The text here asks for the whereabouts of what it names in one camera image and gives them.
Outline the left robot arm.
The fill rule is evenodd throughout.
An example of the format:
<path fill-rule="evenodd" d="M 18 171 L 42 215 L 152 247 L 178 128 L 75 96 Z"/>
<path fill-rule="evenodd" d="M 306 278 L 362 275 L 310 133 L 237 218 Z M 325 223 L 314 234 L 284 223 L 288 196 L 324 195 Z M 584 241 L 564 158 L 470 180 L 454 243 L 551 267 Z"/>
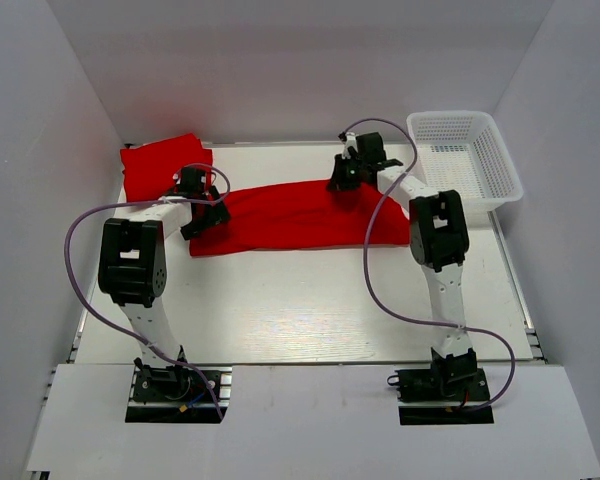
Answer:
<path fill-rule="evenodd" d="M 140 337 L 136 365 L 149 385 L 175 391 L 186 387 L 189 378 L 182 367 L 184 348 L 171 331 L 161 299 L 167 283 L 165 240 L 179 233 L 190 241 L 229 220 L 211 168 L 197 163 L 175 174 L 175 185 L 161 203 L 104 224 L 98 285 Z"/>

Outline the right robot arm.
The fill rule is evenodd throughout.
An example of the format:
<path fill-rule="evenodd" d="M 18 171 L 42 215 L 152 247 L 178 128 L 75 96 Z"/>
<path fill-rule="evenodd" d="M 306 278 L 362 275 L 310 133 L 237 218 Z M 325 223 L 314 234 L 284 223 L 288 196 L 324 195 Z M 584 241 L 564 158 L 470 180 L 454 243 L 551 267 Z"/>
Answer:
<path fill-rule="evenodd" d="M 433 319 L 440 332 L 431 348 L 433 384 L 448 396 L 450 390 L 473 379 L 477 359 L 465 331 L 466 319 L 461 277 L 469 248 L 462 200 L 455 190 L 436 190 L 411 174 L 414 164 L 387 157 L 377 132 L 339 135 L 343 151 L 335 164 L 327 189 L 353 191 L 366 183 L 381 194 L 363 240 L 363 272 L 369 273 L 368 248 L 380 210 L 393 200 L 409 220 L 409 248 L 424 273 Z"/>

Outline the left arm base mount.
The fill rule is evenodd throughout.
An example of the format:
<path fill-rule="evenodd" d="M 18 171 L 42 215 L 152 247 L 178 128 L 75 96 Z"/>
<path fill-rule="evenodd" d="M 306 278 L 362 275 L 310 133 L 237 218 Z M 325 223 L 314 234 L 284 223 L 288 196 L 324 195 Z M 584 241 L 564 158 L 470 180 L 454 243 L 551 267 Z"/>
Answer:
<path fill-rule="evenodd" d="M 125 422 L 156 424 L 220 424 L 213 398 L 222 415 L 229 407 L 232 369 L 203 368 L 197 373 L 181 367 L 166 369 L 136 365 Z"/>

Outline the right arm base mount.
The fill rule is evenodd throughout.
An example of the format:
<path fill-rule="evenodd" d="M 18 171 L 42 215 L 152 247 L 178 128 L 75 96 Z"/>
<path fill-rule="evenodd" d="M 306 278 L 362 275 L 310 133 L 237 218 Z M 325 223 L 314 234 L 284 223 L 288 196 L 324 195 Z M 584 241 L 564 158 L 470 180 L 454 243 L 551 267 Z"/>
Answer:
<path fill-rule="evenodd" d="M 401 426 L 463 426 L 494 423 L 491 406 L 472 411 L 490 400 L 485 372 L 464 386 L 443 393 L 430 369 L 400 369 L 387 377 L 389 387 L 397 391 Z"/>

